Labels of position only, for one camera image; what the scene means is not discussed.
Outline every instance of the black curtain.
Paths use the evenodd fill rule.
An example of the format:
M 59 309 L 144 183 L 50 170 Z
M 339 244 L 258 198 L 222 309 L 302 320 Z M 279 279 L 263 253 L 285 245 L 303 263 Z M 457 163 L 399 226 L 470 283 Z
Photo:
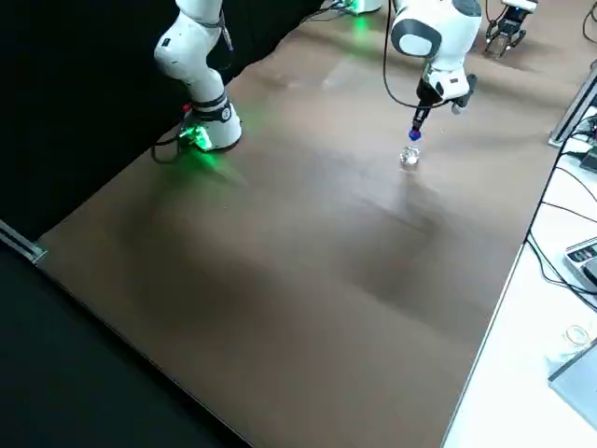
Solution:
M 228 82 L 267 56 L 321 0 L 225 0 Z M 0 218 L 36 240 L 180 118 L 187 96 L 153 48 L 174 0 L 20 0 L 3 6 Z M 224 66 L 212 58 L 214 66 Z

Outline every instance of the black cable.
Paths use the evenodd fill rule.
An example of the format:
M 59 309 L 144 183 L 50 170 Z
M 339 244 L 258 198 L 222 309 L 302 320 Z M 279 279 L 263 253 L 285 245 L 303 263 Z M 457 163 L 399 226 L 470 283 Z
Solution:
M 597 219 L 593 219 L 592 217 L 585 217 L 584 215 L 581 215 L 580 213 L 575 212 L 574 210 L 570 210 L 569 208 L 562 207 L 561 205 L 556 205 L 555 203 L 548 203 L 546 201 L 541 201 L 541 203 L 544 203 L 545 205 L 548 205 L 553 208 L 557 208 L 559 210 L 563 210 L 564 212 L 571 213 L 573 215 L 576 215 L 577 217 L 582 217 L 583 219 L 586 219 L 587 221 L 594 222 L 595 224 L 597 224 Z
M 338 14 L 336 14 L 333 17 L 326 17 L 325 19 L 309 19 L 308 21 L 334 21 L 336 19 L 339 19 L 340 17 L 344 17 L 346 15 L 348 15 L 349 12 L 348 11 L 338 11 Z
M 493 20 L 490 19 L 489 18 L 489 0 L 485 0 L 485 19 L 487 19 L 488 23 L 499 21 L 504 16 L 504 14 L 506 14 L 506 11 L 507 11 L 507 7 L 504 7 L 504 9 L 500 13 L 500 15 L 497 16 L 497 18 L 495 18 Z
M 403 105 L 403 106 L 409 107 L 411 109 L 430 110 L 430 109 L 437 109 L 438 107 L 442 107 L 443 105 L 446 105 L 448 103 L 448 101 L 444 101 L 443 103 L 440 103 L 438 105 L 410 105 L 409 103 L 404 103 L 403 101 L 400 101 L 399 99 L 397 99 L 394 96 L 394 94 L 392 93 L 392 91 L 390 90 L 390 86 L 388 85 L 388 77 L 387 77 L 387 64 L 388 64 L 388 39 L 390 37 L 390 22 L 391 22 L 391 18 L 392 18 L 392 8 L 393 8 L 392 4 L 393 3 L 394 3 L 393 0 L 388 0 L 388 5 L 389 5 L 388 20 L 385 25 L 385 39 L 383 42 L 383 86 L 385 87 L 385 91 L 387 91 L 390 98 L 392 98 L 399 105 Z
M 595 17 L 595 9 L 596 8 L 597 8 L 597 2 L 593 3 L 593 6 L 590 7 L 589 12 L 585 16 L 585 20 L 582 22 L 582 35 L 585 36 L 585 39 L 587 39 L 589 42 L 591 42 L 595 45 L 597 45 L 597 41 L 595 39 L 593 39 L 592 37 L 589 37 L 589 35 L 587 34 L 587 23 L 589 22 L 589 18 L 592 18 L 593 21 L 597 22 L 597 17 Z
M 591 196 L 591 198 L 595 201 L 595 203 L 597 203 L 597 197 L 595 197 L 593 192 L 589 189 L 589 187 L 587 187 L 584 184 L 584 182 L 582 180 L 580 180 L 578 177 L 576 177 L 575 175 L 570 173 L 565 168 L 562 168 L 561 166 L 556 166 L 556 170 L 564 171 L 567 175 L 571 176 L 583 189 L 585 189 L 585 191 Z
M 158 157 L 157 147 L 163 147 L 165 145 L 168 145 L 167 143 L 165 143 L 167 141 L 170 141 L 170 143 L 173 143 L 174 141 L 176 142 L 176 153 L 170 159 L 161 159 Z M 159 142 L 159 144 L 152 145 L 149 154 L 151 155 L 151 159 L 158 165 L 172 165 L 173 163 L 176 163 L 182 155 L 180 140 L 178 140 L 178 136 L 169 138 L 164 142 Z
M 309 14 L 307 17 L 305 17 L 302 21 L 300 21 L 300 23 L 304 23 L 305 21 L 313 21 L 312 18 L 319 16 L 321 14 L 324 14 L 328 11 L 338 11 L 338 12 L 349 12 L 349 7 L 352 5 L 352 1 L 348 2 L 347 4 L 344 4 L 343 0 L 337 0 L 334 3 L 332 3 L 330 6 L 328 7 L 322 7 L 320 9 L 317 9 L 314 13 Z
M 592 311 L 594 311 L 595 313 L 597 313 L 597 306 L 593 305 L 590 301 L 588 301 L 585 297 L 583 297 L 581 295 L 581 292 L 579 291 L 586 291 L 586 289 L 580 288 L 580 287 L 575 287 L 574 285 L 570 285 L 565 278 L 563 278 L 563 276 L 560 274 L 560 272 L 556 269 L 556 267 L 551 263 L 551 261 L 549 261 L 549 259 L 546 257 L 545 253 L 543 252 L 543 250 L 541 250 L 541 247 L 539 246 L 539 244 L 537 243 L 537 240 L 535 239 L 535 237 L 533 236 L 533 233 L 531 231 L 529 231 L 529 235 L 531 236 L 531 238 L 533 238 L 533 240 L 535 241 L 535 249 L 536 252 L 535 254 L 538 252 L 538 254 L 540 254 L 541 258 L 539 259 L 539 262 L 542 261 L 542 259 L 544 259 L 550 269 L 558 276 L 558 278 L 560 279 L 560 282 L 563 286 L 566 286 L 570 291 L 572 291 L 572 293 L 580 300 L 582 301 L 585 305 L 587 305 L 589 308 L 591 308 Z M 587 291 L 587 292 L 582 292 L 582 294 L 588 294 L 591 295 L 593 297 L 597 297 L 597 292 L 592 292 L 592 291 Z
M 177 138 L 178 138 L 178 136 L 175 135 L 174 137 L 170 137 L 162 142 L 156 142 L 154 146 L 165 147 L 166 145 L 170 145 L 171 143 L 175 142 Z
M 537 258 L 537 261 L 539 262 L 539 268 L 541 269 L 541 276 L 542 276 L 542 277 L 545 279 L 545 281 L 546 281 L 546 282 L 548 282 L 548 283 L 550 283 L 550 284 L 552 284 L 552 285 L 555 285 L 556 287 L 566 287 L 566 288 L 568 288 L 568 287 L 571 287 L 571 288 L 573 288 L 573 289 L 574 289 L 576 292 L 578 292 L 578 293 L 581 293 L 581 294 L 588 294 L 588 295 L 592 295 L 592 296 L 595 296 L 595 295 L 597 295 L 597 293 L 596 293 L 596 292 L 594 292 L 594 291 L 589 291 L 589 290 L 587 290 L 587 289 L 585 289 L 585 288 L 582 288 L 582 287 L 577 287 L 577 286 L 574 286 L 574 285 L 569 285 L 569 286 L 567 286 L 567 285 L 566 285 L 565 283 L 563 283 L 563 282 L 560 282 L 560 281 L 558 281 L 558 280 L 555 280 L 555 279 L 553 279 L 553 278 L 550 278 L 550 277 L 548 276 L 548 274 L 545 272 L 545 265 L 543 264 L 543 259 L 541 258 L 541 256 L 539 255 L 539 252 L 538 252 L 538 251 L 537 251 L 537 249 L 535 248 L 535 245 L 536 245 L 536 240 L 535 240 L 535 242 L 533 243 L 531 240 L 527 239 L 527 240 L 525 241 L 525 243 L 526 243 L 527 245 L 529 245 L 529 247 L 531 247 L 531 250 L 533 250 L 533 253 L 535 254 L 535 257 Z

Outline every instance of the table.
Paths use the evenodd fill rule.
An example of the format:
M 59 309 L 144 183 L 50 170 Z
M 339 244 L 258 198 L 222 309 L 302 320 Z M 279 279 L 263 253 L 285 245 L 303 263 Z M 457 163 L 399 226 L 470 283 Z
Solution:
M 592 107 L 588 115 L 595 112 Z M 571 139 L 563 151 L 588 148 L 583 141 Z M 567 156 L 557 164 L 597 195 L 597 175 L 578 165 Z M 597 204 L 563 171 L 554 171 L 544 201 L 597 219 Z M 532 234 L 566 281 L 580 286 L 563 266 L 563 250 L 595 237 L 597 224 L 541 204 Z M 547 264 L 546 273 L 556 278 Z M 571 325 L 597 337 L 597 314 L 567 288 L 548 283 L 532 248 L 522 245 L 443 447 L 597 446 L 597 431 L 548 385 L 553 370 L 548 354 Z

